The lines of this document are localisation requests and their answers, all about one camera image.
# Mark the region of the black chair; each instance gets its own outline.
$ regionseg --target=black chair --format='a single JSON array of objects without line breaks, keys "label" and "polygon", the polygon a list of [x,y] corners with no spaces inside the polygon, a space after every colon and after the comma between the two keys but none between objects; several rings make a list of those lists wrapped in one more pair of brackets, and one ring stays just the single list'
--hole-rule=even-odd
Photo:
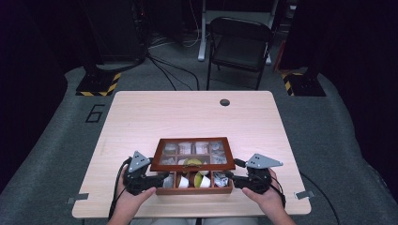
[{"label": "black chair", "polygon": [[260,22],[219,17],[211,21],[209,31],[207,90],[212,64],[218,70],[224,66],[258,73],[255,86],[258,90],[273,39],[271,30]]}]

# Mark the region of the human hand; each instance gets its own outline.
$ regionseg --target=human hand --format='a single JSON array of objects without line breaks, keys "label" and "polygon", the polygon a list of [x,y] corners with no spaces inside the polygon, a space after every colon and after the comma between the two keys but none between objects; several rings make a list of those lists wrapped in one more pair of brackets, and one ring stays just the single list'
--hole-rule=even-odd
[{"label": "human hand", "polygon": [[145,202],[149,197],[151,197],[155,191],[155,187],[151,187],[150,189],[140,193],[139,195],[132,195],[125,190],[125,186],[123,184],[123,174],[125,173],[127,167],[123,168],[120,173],[119,181],[117,184],[117,195],[120,195],[120,198],[116,202],[116,207],[114,210],[114,214],[111,219],[108,221],[108,224],[129,224],[130,221],[134,218],[141,204]]},{"label": "human hand", "polygon": [[[280,190],[276,173],[269,169],[269,173],[274,178],[272,179],[272,185]],[[253,192],[252,190],[244,187],[242,192],[249,197],[249,199],[253,200],[260,206],[260,209],[264,212],[264,214],[274,223],[274,224],[295,224],[295,222],[291,219],[289,215],[287,215],[286,211],[284,211],[282,199],[280,193],[278,193],[275,189],[270,188],[262,195]]]}]

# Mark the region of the robotic hand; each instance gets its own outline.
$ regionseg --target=robotic hand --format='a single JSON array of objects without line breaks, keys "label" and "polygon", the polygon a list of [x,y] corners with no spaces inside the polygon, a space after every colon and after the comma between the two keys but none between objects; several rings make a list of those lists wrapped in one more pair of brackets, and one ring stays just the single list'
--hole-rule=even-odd
[{"label": "robotic hand", "polygon": [[235,164],[242,168],[246,167],[248,170],[247,177],[236,176],[232,172],[225,172],[225,176],[233,180],[235,188],[248,188],[257,194],[263,194],[269,188],[273,188],[280,194],[283,207],[285,206],[286,200],[282,187],[280,186],[281,191],[279,191],[271,184],[273,178],[268,169],[269,167],[283,166],[283,163],[260,154],[254,154],[246,162],[235,158]]},{"label": "robotic hand", "polygon": [[138,195],[143,190],[152,187],[161,188],[164,179],[169,176],[169,172],[159,175],[146,176],[146,170],[152,162],[152,158],[146,158],[139,152],[135,152],[131,159],[129,167],[123,176],[123,184],[126,186],[126,191],[132,195]]},{"label": "robotic hand", "polygon": [[111,208],[109,209],[108,220],[111,219],[114,214],[116,203],[121,194],[117,196],[117,185],[119,182],[120,174],[126,164],[129,167],[123,174],[123,185],[126,187],[125,190],[132,194],[138,195],[144,190],[156,187],[161,188],[163,186],[163,181],[169,176],[169,172],[165,172],[159,175],[146,176],[146,170],[152,162],[152,158],[146,158],[141,153],[135,151],[133,157],[129,157],[125,160],[119,169],[115,182],[114,198],[111,203]]}]

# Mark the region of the dark background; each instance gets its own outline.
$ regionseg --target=dark background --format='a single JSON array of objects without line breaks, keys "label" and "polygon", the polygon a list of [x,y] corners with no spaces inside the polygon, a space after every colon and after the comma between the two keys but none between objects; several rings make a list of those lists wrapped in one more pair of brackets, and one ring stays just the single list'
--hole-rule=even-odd
[{"label": "dark background", "polygon": [[[170,1],[168,6],[178,3]],[[258,8],[254,2],[246,3],[245,7]],[[319,53],[334,13],[344,6],[344,1],[300,0],[281,67],[309,66]],[[64,74],[82,66],[82,60],[103,63],[103,52],[81,1],[1,1],[0,10],[0,188],[3,189],[62,100],[68,87]],[[200,10],[201,4],[195,3],[198,22]],[[392,0],[361,1],[355,5],[332,48],[324,52],[328,57],[320,71],[339,90],[350,111],[363,157],[380,172],[395,199],[398,198],[396,11],[397,4]],[[126,11],[120,14],[129,15]],[[191,29],[191,19],[184,10],[174,16],[185,20]],[[138,34],[133,35],[138,42],[126,45],[139,44],[140,39],[135,36]]]}]

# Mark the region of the wooden table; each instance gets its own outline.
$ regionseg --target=wooden table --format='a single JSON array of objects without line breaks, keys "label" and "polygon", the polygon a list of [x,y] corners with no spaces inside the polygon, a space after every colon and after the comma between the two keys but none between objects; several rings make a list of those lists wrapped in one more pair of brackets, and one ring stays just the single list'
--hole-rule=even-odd
[{"label": "wooden table", "polygon": [[[222,106],[221,99],[229,106]],[[254,153],[283,163],[275,167],[286,196],[286,211],[304,215],[311,211],[299,170],[283,128],[275,100],[267,91],[123,91],[115,99],[99,136],[80,193],[76,218],[107,218],[115,179],[122,162],[134,151],[153,157],[161,138],[227,137],[234,158],[248,160]],[[232,171],[246,176],[246,169]],[[147,175],[154,175],[148,170]],[[138,218],[211,218],[263,216],[241,189],[231,194],[154,195],[144,202]]]}]

